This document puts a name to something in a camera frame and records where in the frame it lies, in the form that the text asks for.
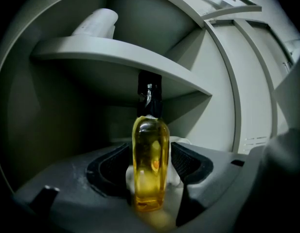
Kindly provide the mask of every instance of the perfume bottle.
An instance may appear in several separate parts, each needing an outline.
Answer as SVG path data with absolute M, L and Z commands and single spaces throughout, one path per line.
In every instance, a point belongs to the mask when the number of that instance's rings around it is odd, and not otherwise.
M 134 200 L 138 211 L 153 211 L 163 205 L 169 153 L 169 130 L 161 119 L 161 76 L 142 71 L 138 94 L 132 131 Z

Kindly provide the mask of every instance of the yellow liquid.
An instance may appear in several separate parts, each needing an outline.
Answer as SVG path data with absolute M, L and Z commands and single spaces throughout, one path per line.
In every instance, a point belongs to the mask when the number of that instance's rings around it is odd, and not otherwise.
M 133 132 L 135 206 L 153 211 L 163 205 L 168 166 L 169 130 L 160 119 L 141 116 Z

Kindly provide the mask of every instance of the bottle neck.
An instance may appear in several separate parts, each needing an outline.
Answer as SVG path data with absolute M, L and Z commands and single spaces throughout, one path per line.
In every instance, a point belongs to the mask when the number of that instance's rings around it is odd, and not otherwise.
M 151 115 L 160 118 L 162 113 L 161 88 L 155 84 L 147 84 L 139 93 L 137 116 Z

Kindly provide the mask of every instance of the black bottle cap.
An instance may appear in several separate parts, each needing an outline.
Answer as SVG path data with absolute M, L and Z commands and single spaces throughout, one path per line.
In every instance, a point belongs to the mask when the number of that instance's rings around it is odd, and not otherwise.
M 163 103 L 161 101 L 161 76 L 148 71 L 139 73 L 139 103 L 137 116 L 151 115 L 161 117 Z
M 138 94 L 147 94 L 148 90 L 156 90 L 157 93 L 161 94 L 161 76 L 148 71 L 141 71 L 139 73 L 138 81 Z

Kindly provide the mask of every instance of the white cylindrical object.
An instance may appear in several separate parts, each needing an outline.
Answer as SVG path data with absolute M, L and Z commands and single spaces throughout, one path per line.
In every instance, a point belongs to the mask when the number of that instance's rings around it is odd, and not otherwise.
M 118 19 L 118 15 L 113 10 L 98 9 L 88 16 L 73 32 L 72 35 L 86 34 L 93 37 L 109 36 L 112 27 Z
M 115 26 L 112 26 L 112 27 L 110 28 L 110 30 L 108 31 L 108 33 L 107 33 L 107 35 L 106 35 L 106 38 L 108 38 L 108 39 L 113 39 L 114 31 L 115 31 Z

